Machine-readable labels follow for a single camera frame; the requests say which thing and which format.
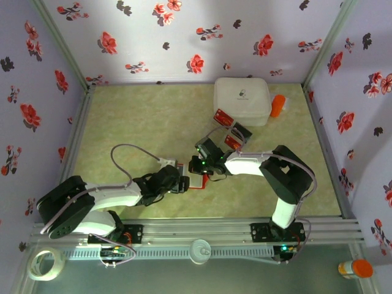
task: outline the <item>floor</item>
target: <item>floor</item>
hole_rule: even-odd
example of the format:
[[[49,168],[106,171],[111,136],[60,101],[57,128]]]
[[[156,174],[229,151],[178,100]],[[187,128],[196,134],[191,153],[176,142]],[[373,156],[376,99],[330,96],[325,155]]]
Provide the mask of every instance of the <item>floor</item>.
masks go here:
[[[269,91],[290,99],[290,108],[263,127],[249,127],[253,136],[244,152],[288,146],[313,169],[316,193],[301,215],[340,215],[334,190],[300,84],[269,85]],[[98,184],[125,182],[110,160],[111,147],[132,143],[158,157],[190,161],[194,144],[207,133],[213,116],[214,85],[102,86],[95,90],[74,174]],[[118,163],[133,177],[156,172],[159,165],[135,148],[119,148]],[[156,217],[254,217],[272,215],[277,197],[265,178],[252,175],[209,182],[205,190],[167,194],[149,207],[118,207],[122,219]]]

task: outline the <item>bottle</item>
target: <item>bottle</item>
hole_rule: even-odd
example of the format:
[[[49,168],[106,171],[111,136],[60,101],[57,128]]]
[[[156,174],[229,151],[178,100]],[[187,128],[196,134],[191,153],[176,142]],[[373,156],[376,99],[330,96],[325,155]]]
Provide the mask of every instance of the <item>bottle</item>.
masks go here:
[[[346,279],[359,279],[373,275],[373,267],[365,259],[342,262],[339,264],[337,270]]]

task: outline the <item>white tape roll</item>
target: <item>white tape roll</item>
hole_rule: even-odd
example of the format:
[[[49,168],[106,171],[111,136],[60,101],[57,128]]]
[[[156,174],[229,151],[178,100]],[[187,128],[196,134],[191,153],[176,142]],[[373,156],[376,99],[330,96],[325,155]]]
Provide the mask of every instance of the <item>white tape roll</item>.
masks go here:
[[[52,254],[53,266],[45,274],[41,273],[40,267],[45,260],[45,255]],[[36,281],[50,281],[57,277],[66,263],[66,256],[59,250],[50,247],[43,247],[31,255],[28,262],[27,271],[29,277]]]

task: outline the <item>box lid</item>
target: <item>box lid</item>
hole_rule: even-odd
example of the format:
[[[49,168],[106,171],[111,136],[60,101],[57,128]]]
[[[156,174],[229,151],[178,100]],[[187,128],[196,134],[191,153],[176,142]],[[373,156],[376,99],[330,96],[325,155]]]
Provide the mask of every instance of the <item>box lid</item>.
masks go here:
[[[218,78],[215,82],[214,110],[231,116],[269,116],[270,92],[262,78]]]

